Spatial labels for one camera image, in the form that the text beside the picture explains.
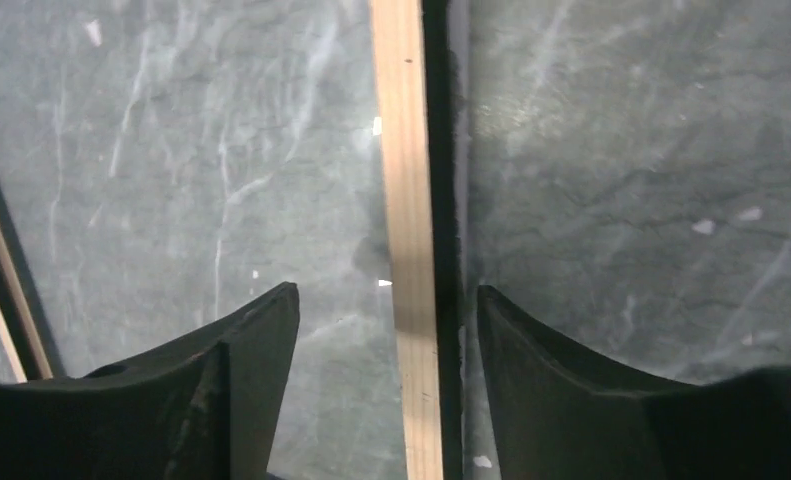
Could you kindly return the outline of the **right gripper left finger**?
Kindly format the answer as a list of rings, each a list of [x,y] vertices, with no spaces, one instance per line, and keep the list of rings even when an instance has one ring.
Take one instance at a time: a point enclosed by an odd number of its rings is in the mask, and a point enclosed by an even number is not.
[[[82,378],[0,384],[0,479],[265,479],[300,320],[284,282]]]

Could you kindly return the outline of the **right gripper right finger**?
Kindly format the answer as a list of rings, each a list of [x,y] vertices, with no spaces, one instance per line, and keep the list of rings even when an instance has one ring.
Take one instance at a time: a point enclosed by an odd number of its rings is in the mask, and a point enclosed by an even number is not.
[[[707,385],[612,360],[477,290],[505,479],[791,479],[791,366]]]

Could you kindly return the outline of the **wooden picture frame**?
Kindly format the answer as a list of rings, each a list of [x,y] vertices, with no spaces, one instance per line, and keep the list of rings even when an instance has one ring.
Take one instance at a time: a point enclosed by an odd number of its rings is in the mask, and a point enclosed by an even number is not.
[[[288,281],[270,469],[441,479],[416,1],[0,1],[0,192],[58,374]]]

